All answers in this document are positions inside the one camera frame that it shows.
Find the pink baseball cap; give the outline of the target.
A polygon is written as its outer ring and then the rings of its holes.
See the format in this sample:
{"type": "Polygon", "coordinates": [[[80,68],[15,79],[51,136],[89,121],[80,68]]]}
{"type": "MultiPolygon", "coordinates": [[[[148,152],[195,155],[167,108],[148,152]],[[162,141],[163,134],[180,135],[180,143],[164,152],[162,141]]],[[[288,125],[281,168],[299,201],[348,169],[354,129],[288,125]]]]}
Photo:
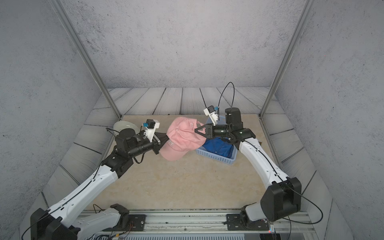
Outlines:
{"type": "Polygon", "coordinates": [[[189,151],[200,148],[206,142],[206,138],[195,133],[195,129],[201,126],[203,124],[197,119],[176,118],[167,131],[169,140],[159,153],[168,161],[177,161],[189,151]]]}

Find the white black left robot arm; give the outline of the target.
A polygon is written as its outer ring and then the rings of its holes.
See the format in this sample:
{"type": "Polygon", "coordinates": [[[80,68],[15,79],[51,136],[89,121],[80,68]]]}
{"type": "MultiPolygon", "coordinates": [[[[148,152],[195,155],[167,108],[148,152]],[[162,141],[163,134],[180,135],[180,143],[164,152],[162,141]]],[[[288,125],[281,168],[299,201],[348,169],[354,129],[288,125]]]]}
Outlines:
{"type": "Polygon", "coordinates": [[[39,208],[31,215],[31,239],[83,240],[104,229],[117,227],[129,215],[129,210],[121,205],[112,205],[81,220],[78,216],[136,163],[137,156],[148,151],[158,154],[168,139],[165,133],[156,133],[154,129],[138,134],[133,129],[121,130],[115,137],[116,145],[111,154],[87,180],[47,210],[39,208]]]}

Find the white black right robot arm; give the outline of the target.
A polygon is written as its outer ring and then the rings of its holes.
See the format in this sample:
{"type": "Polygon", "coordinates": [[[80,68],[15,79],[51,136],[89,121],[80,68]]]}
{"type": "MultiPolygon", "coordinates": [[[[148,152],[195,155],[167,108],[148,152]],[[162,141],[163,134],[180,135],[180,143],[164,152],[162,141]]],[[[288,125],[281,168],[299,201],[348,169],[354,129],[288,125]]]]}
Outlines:
{"type": "Polygon", "coordinates": [[[271,222],[288,217],[301,210],[302,184],[290,178],[265,153],[252,130],[244,128],[238,108],[225,110],[226,123],[219,124],[219,108],[209,106],[204,114],[210,123],[195,129],[195,133],[206,139],[221,138],[234,145],[252,164],[259,174],[266,191],[259,202],[244,207],[248,221],[267,219],[271,222]]]}

